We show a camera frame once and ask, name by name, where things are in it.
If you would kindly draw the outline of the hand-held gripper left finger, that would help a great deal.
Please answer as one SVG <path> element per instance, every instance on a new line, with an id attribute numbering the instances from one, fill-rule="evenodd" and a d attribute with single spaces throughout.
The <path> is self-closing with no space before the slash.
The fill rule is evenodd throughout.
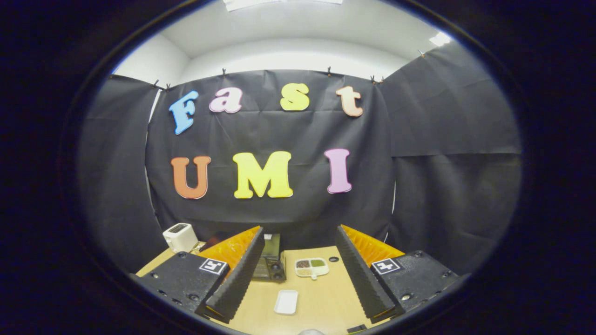
<path id="1" fill-rule="evenodd" d="M 179 252 L 135 281 L 167 304 L 229 323 L 263 249 L 264 230 L 255 226 L 198 254 Z"/>

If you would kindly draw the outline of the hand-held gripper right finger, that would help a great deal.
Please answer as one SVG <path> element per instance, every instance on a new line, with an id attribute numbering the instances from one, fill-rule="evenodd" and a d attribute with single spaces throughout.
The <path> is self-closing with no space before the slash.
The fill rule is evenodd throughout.
<path id="1" fill-rule="evenodd" d="M 404 253 L 346 225 L 337 227 L 335 242 L 372 323 L 422 307 L 461 281 L 427 252 Z"/>

